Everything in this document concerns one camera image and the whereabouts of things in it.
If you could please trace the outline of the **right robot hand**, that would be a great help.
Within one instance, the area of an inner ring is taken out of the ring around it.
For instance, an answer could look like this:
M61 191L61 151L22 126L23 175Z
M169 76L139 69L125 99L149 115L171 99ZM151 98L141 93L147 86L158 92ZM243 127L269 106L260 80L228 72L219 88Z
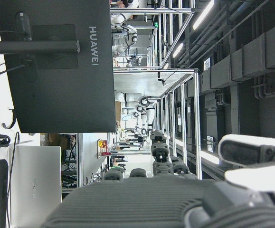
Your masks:
M199 180L170 157L152 131L153 176L111 169L101 182L70 193L44 228L275 228L275 138L227 134L219 157L236 165L223 181Z

